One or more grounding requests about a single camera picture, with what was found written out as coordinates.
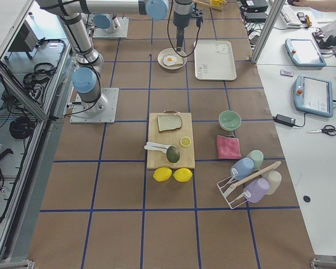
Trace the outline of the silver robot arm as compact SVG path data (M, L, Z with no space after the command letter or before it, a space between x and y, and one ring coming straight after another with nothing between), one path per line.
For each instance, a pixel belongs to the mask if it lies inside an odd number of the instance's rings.
M80 66L93 66L100 54L94 49L82 19L82 14L140 14L153 20L163 20L171 16L174 10L173 23L176 26L176 45L174 51L179 52L183 46L184 29L190 20L198 18L199 13L193 1L37 1L39 7L60 19L63 30L76 51L76 59Z
M113 13L100 13L95 14L93 18L94 25L106 31L107 33L114 33L121 27L120 21L116 14Z

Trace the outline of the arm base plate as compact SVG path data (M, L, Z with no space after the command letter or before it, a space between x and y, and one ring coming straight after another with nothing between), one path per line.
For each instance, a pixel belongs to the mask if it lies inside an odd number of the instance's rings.
M94 124L114 123L118 103L118 88L102 88L101 96L95 103L88 104L81 101L79 94L76 94L76 102L70 112L70 123L72 124Z
M93 19L95 39L125 39L128 35L129 18L111 18L107 14L98 14Z

